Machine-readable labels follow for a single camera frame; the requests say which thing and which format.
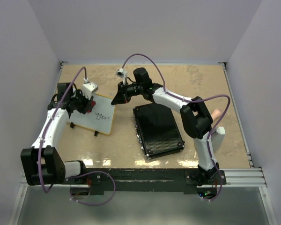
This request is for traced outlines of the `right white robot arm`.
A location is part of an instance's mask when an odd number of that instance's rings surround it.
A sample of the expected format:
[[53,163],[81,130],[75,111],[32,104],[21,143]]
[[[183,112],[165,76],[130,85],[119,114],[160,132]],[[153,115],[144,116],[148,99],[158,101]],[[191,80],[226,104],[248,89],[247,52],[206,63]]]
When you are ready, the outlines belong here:
[[217,151],[225,137],[225,129],[219,127],[212,130],[214,119],[220,116],[219,111],[210,113],[200,97],[190,98],[166,90],[162,85],[153,83],[145,68],[140,67],[133,72],[135,81],[126,82],[127,72],[120,68],[116,75],[122,79],[112,105],[126,104],[131,97],[142,95],[145,100],[166,106],[181,116],[185,132],[194,140],[199,157],[196,177],[199,186],[210,184],[215,180],[219,169],[214,152]]

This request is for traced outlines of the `yellow framed whiteboard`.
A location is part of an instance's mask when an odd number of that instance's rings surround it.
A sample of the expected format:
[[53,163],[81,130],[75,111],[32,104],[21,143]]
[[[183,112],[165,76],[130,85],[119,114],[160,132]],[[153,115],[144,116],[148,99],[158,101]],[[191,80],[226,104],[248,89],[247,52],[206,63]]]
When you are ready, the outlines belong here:
[[104,135],[110,135],[116,109],[114,105],[111,105],[112,99],[100,94],[94,94],[93,97],[96,104],[92,111],[86,114],[74,111],[68,122],[76,126],[98,131]]

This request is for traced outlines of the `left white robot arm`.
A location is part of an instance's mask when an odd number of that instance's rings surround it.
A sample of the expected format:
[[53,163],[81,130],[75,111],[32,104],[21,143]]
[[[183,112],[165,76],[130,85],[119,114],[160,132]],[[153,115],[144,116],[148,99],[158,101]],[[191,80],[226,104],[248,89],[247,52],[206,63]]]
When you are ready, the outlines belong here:
[[21,162],[30,186],[62,184],[72,178],[84,183],[88,173],[82,161],[63,162],[57,151],[62,130],[74,112],[87,114],[95,106],[94,93],[98,86],[87,82],[79,89],[70,82],[58,83],[57,93],[47,106],[45,124],[30,148],[21,151]]

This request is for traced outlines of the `red whiteboard eraser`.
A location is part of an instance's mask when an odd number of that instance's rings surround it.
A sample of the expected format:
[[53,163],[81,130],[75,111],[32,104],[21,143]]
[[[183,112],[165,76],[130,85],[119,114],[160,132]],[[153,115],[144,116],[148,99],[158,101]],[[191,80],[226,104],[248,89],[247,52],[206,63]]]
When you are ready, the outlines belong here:
[[88,106],[87,113],[90,113],[95,105],[96,105],[96,102],[95,101],[91,101],[89,106]]

